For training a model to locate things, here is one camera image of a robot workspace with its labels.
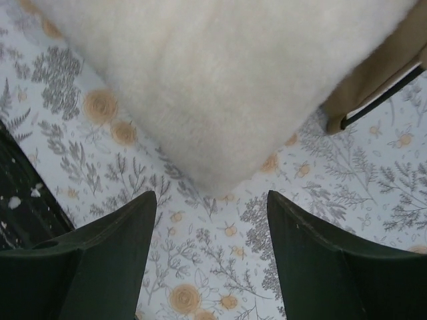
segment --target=white fabric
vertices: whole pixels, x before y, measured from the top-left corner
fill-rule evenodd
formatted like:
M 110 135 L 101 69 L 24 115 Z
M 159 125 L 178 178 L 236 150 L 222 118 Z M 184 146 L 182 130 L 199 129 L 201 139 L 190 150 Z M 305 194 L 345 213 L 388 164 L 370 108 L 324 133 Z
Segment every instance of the white fabric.
M 253 175 L 416 0 L 34 0 L 204 191 Z

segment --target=brown object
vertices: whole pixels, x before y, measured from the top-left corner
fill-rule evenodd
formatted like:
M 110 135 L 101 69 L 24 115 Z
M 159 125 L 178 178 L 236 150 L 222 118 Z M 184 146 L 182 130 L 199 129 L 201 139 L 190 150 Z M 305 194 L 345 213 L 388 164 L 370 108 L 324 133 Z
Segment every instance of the brown object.
M 323 104 L 327 133 L 341 131 L 347 114 L 375 100 L 419 63 L 427 67 L 427 0 L 419 0 L 397 30 L 328 97 Z

